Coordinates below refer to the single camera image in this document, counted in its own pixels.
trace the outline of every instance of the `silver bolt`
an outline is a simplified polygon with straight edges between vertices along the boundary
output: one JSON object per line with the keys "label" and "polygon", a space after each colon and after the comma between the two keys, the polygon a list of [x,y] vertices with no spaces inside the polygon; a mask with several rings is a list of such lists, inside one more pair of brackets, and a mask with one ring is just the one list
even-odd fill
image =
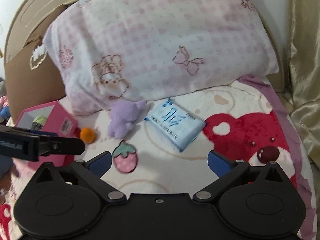
{"label": "silver bolt", "polygon": [[108,193],[108,198],[110,198],[110,199],[116,200],[116,199],[122,198],[123,196],[124,196],[123,193],[120,191],[111,191]]}
{"label": "silver bolt", "polygon": [[208,191],[199,191],[196,193],[196,197],[198,199],[209,199],[211,198],[211,196],[212,196],[211,193]]}

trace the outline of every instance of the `bed sheet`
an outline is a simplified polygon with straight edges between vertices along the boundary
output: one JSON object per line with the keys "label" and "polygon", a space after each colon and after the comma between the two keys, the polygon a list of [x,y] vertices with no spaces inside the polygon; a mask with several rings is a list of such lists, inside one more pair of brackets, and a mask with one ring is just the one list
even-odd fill
{"label": "bed sheet", "polygon": [[[279,151],[276,161],[297,187],[307,207],[307,216],[298,235],[303,240],[315,238],[316,201],[311,167],[287,110],[266,78],[245,76],[229,85],[178,96],[173,100],[206,120],[203,132],[183,152],[179,152],[155,127],[143,120],[147,111],[161,100],[149,102],[148,109],[141,113],[134,130],[125,138],[125,143],[136,149],[137,167],[133,172],[124,174],[119,172],[114,162],[102,176],[105,182],[127,197],[131,193],[187,192],[193,195],[218,178],[207,164],[210,150],[215,149],[231,159],[244,159],[252,165],[263,165],[261,156],[257,156],[261,149],[266,150],[265,146],[274,143]],[[63,98],[60,103],[71,110],[68,98]],[[97,133],[95,142],[87,145],[78,159],[87,161],[104,151],[113,152],[119,146],[119,140],[107,136],[109,112],[101,111],[88,117],[77,117],[77,120],[80,127],[94,128]],[[241,148],[243,142],[248,145]],[[228,147],[234,144],[241,150]],[[24,173],[28,176],[15,178],[19,182],[15,181],[10,190],[14,198],[8,200],[3,214],[0,214],[0,239],[15,240],[19,236],[12,207],[32,175],[29,170]],[[8,217],[5,212],[11,213],[7,225],[8,220],[1,220],[1,215],[2,218]]]}

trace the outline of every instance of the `orange ball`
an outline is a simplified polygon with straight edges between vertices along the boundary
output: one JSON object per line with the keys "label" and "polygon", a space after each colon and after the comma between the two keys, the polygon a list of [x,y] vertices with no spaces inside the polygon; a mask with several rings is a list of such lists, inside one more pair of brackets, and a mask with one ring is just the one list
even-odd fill
{"label": "orange ball", "polygon": [[89,127],[84,127],[80,132],[80,139],[84,143],[92,143],[95,137],[96,137],[95,132]]}

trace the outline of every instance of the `beige headboard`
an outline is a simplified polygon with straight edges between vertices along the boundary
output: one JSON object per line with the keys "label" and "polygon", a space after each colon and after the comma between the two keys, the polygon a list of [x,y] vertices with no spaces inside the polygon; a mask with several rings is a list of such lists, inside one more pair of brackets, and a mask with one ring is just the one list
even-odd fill
{"label": "beige headboard", "polygon": [[[10,61],[24,46],[32,31],[43,21],[43,19],[61,4],[72,3],[77,0],[25,0],[18,9],[10,29],[4,48],[4,64]],[[272,40],[272,34],[266,22],[261,17],[267,32]],[[278,74],[269,75],[269,80],[276,91],[284,89],[284,69],[280,65]]]}

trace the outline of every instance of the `blue package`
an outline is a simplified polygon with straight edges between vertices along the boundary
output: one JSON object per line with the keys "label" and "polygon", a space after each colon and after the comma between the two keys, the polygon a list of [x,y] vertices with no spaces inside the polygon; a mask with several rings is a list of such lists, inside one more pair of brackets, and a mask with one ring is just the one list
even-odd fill
{"label": "blue package", "polygon": [[174,104],[170,98],[152,109],[146,121],[153,123],[182,152],[205,126],[205,122]]}

